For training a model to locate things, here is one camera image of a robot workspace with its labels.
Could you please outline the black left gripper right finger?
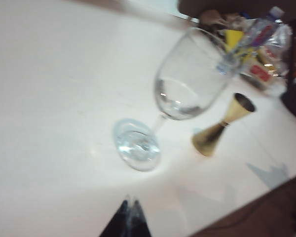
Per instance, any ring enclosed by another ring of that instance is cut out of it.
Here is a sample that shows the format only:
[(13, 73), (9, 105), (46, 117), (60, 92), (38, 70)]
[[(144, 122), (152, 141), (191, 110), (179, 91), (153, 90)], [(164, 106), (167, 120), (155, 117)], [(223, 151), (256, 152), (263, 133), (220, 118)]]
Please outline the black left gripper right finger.
[(130, 236), (152, 237), (139, 200), (135, 200), (130, 211)]

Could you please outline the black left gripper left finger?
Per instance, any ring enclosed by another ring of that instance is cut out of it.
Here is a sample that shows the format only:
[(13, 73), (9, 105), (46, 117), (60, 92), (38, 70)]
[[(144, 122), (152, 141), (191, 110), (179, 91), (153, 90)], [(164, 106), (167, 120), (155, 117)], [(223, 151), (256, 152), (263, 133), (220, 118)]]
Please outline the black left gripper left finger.
[(110, 219), (100, 237), (123, 237), (126, 228), (126, 219), (129, 213), (128, 200), (124, 200)]

